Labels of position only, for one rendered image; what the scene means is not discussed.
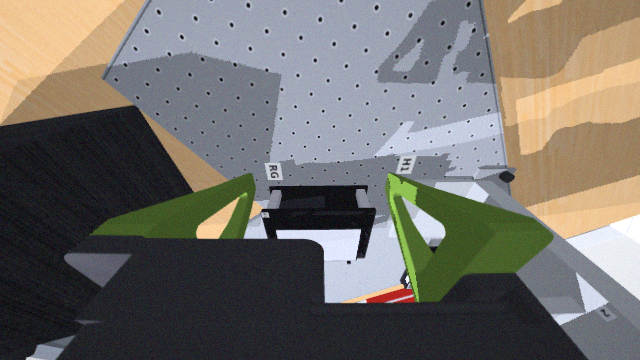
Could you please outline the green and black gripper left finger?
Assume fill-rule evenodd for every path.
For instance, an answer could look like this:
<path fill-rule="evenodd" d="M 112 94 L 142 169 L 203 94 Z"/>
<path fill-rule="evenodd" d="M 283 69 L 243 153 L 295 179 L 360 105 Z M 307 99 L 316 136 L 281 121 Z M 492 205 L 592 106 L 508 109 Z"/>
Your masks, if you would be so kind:
<path fill-rule="evenodd" d="M 90 235 L 198 238 L 198 226 L 239 197 L 219 238 L 244 239 L 255 192 L 253 174 L 247 173 L 201 191 L 108 219 Z"/>

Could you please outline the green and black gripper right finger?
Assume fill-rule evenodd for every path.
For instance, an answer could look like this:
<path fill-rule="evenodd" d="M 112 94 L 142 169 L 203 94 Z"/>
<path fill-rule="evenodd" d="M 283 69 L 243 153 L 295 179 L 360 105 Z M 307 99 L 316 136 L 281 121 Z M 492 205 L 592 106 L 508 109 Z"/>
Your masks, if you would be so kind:
<path fill-rule="evenodd" d="M 554 238 L 534 218 L 395 173 L 385 192 L 415 302 L 439 302 L 467 274 L 516 273 Z M 444 226 L 434 254 L 402 197 Z"/>

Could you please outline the black rectangular frame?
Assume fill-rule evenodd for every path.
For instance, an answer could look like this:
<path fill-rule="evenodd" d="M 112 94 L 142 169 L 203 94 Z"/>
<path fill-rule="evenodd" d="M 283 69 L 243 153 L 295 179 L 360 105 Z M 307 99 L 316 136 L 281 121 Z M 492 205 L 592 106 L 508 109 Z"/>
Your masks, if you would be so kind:
<path fill-rule="evenodd" d="M 276 239 L 274 221 L 363 220 L 358 251 L 365 258 L 376 215 L 367 198 L 367 185 L 338 186 L 270 186 L 267 209 L 261 216 L 268 239 Z M 368 238 L 367 238 L 368 237 Z M 362 255 L 362 256 L 361 256 Z"/>

